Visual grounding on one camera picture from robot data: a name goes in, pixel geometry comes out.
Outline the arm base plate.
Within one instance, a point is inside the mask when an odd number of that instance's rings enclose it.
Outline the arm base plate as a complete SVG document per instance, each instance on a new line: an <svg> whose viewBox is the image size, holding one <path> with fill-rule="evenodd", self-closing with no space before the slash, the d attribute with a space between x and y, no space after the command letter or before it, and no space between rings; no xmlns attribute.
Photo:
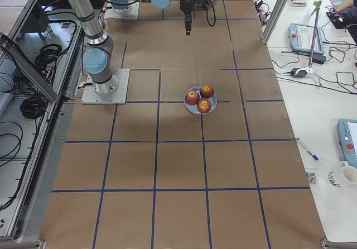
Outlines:
<svg viewBox="0 0 357 249"><path fill-rule="evenodd" d="M89 74L81 98L82 104L125 104L130 69L113 69L111 79L103 84L96 83Z"/></svg>
<svg viewBox="0 0 357 249"><path fill-rule="evenodd" d="M104 18L117 18L121 20L137 20L139 13L139 3L129 1L129 5L118 5L108 3L102 9Z"/></svg>

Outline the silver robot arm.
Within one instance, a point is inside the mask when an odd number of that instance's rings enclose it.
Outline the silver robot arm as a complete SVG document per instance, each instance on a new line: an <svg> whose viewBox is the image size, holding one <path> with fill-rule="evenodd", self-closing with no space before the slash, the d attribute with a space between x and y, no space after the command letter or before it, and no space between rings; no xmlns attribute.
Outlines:
<svg viewBox="0 0 357 249"><path fill-rule="evenodd" d="M126 11L130 9L130 6L134 4L134 1L131 0L107 0L112 9L115 11Z"/></svg>
<svg viewBox="0 0 357 249"><path fill-rule="evenodd" d="M94 13L90 0L68 0L75 12L76 18L85 31L89 49L83 56L83 65L92 79L93 92L98 96L111 96L117 92L120 78L115 70L110 68L110 58L114 42L100 24ZM130 4L135 1L151 3L158 9L167 8L172 0L114 0L115 5ZM197 0L180 0L180 10L184 13L185 33L191 33L192 13Z"/></svg>

